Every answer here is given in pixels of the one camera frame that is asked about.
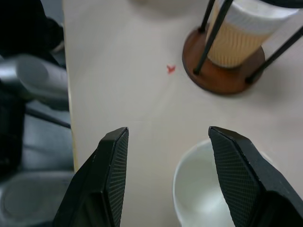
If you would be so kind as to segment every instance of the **white cup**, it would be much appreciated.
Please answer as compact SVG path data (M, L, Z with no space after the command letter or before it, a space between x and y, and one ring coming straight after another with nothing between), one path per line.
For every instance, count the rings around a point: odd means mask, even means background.
M210 140L197 144L182 157L172 193L182 227L234 227L219 185Z

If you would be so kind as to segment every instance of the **wooden coaster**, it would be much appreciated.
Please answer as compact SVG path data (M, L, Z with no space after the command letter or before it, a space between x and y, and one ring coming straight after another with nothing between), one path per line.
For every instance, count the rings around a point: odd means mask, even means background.
M193 73L205 48L206 33L207 31L200 33L198 30L194 30L184 43L182 61L185 71L191 80L202 89L221 95L237 94L250 88L252 84L245 83L245 78L250 76L254 70L265 62L262 47L237 68L221 68L206 59L200 74L195 75ZM255 79L253 84L258 81L262 73Z

